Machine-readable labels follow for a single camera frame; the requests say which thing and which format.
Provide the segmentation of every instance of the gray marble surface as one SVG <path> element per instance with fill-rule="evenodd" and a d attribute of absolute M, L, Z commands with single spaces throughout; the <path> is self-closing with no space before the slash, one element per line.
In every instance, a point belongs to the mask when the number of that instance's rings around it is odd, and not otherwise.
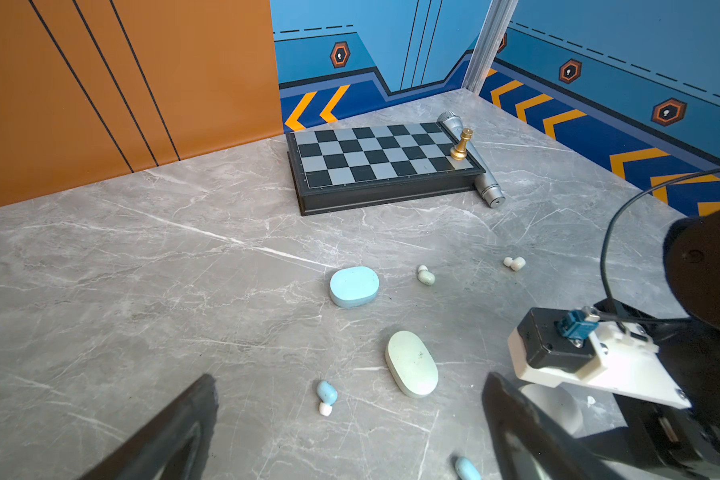
<path fill-rule="evenodd" d="M 456 453 L 498 479 L 486 375 L 517 381 L 507 337 L 530 307 L 603 297 L 600 242 L 636 189 L 468 91 L 332 127 L 443 110 L 474 128 L 501 208 L 468 192 L 301 217 L 283 136 L 0 208 L 0 478 L 76 478 L 210 372 L 204 478 L 456 478 Z M 660 262 L 679 217 L 642 200 L 611 247 L 616 296 L 656 316 L 682 312 Z M 328 279 L 356 265 L 378 272 L 378 298 L 339 309 Z M 385 367 L 402 329 L 438 364 L 427 398 Z M 339 392 L 328 418 L 319 379 Z M 622 424 L 610 394 L 570 391 L 582 434 Z"/>

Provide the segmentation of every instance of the microphone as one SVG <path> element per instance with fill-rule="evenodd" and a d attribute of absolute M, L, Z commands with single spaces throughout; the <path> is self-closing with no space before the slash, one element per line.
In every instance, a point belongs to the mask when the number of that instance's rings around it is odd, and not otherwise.
<path fill-rule="evenodd" d="M 452 111 L 443 112 L 438 117 L 438 122 L 445 126 L 448 131 L 452 133 L 455 138 L 461 138 L 461 131 L 464 129 L 464 124 L 461 123 L 461 118 Z M 504 193 L 499 187 L 499 183 L 494 178 L 490 169 L 483 160 L 482 156 L 478 152 L 478 149 L 472 145 L 471 141 L 467 142 L 467 151 L 472 155 L 474 159 L 480 163 L 480 166 L 485 169 L 484 174 L 480 174 L 474 179 L 474 187 L 478 189 L 478 193 L 483 197 L 483 200 L 488 202 L 490 208 L 496 208 L 501 205 L 504 200 Z"/>

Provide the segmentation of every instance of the black cable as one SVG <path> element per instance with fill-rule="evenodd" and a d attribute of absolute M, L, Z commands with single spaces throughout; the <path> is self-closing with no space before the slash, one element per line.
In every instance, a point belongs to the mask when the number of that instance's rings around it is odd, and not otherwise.
<path fill-rule="evenodd" d="M 615 213 L 614 217 L 610 219 L 610 223 L 608 224 L 608 229 L 605 232 L 605 237 L 603 238 L 603 249 L 600 252 L 600 278 L 603 281 L 603 288 L 605 289 L 606 298 L 610 302 L 611 305 L 614 304 L 614 295 L 610 291 L 610 284 L 608 283 L 608 277 L 605 272 L 605 263 L 606 263 L 606 255 L 608 254 L 608 243 L 610 242 L 610 237 L 614 232 L 614 225 L 616 224 L 616 220 L 619 219 L 619 217 L 624 213 L 624 210 L 629 208 L 632 204 L 634 204 L 636 201 L 638 201 L 641 197 L 645 197 L 646 195 L 650 194 L 654 190 L 658 190 L 659 188 L 666 187 L 667 185 L 674 185 L 678 184 L 680 182 L 683 182 L 685 180 L 691 180 L 692 178 L 698 178 L 698 177 L 704 177 L 706 175 L 714 175 L 714 174 L 720 174 L 720 168 L 715 168 L 714 170 L 706 170 L 703 172 L 696 172 L 694 174 L 688 174 L 683 175 L 682 177 L 678 177 L 672 180 L 668 180 L 666 182 L 663 182 L 661 184 L 656 185 L 655 187 L 651 187 L 647 190 L 643 190 L 642 192 L 638 193 L 634 197 L 630 198 L 624 205 L 622 205 L 621 208 Z M 640 320 L 639 322 L 687 322 L 688 319 L 655 319 L 653 321 L 650 320 Z"/>

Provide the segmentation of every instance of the microphone head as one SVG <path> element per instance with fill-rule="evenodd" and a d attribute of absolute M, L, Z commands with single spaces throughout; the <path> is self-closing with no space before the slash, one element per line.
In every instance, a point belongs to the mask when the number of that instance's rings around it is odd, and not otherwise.
<path fill-rule="evenodd" d="M 450 118 L 452 118 L 452 117 L 458 117 L 458 115 L 456 115 L 456 114 L 455 114 L 454 112 L 452 112 L 452 111 L 444 111 L 444 112 L 441 113 L 440 116 L 438 117 L 438 121 L 442 123 L 442 122 L 445 122 L 446 120 L 448 120 L 448 119 L 450 119 Z"/>

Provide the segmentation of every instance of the chess piece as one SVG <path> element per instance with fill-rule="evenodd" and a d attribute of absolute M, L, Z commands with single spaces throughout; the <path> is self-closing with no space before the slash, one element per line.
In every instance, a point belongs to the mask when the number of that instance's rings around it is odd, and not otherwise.
<path fill-rule="evenodd" d="M 451 157 L 454 160 L 463 160 L 467 157 L 467 142 L 472 138 L 472 129 L 465 128 L 461 131 L 461 141 L 455 147 L 451 147 Z"/>

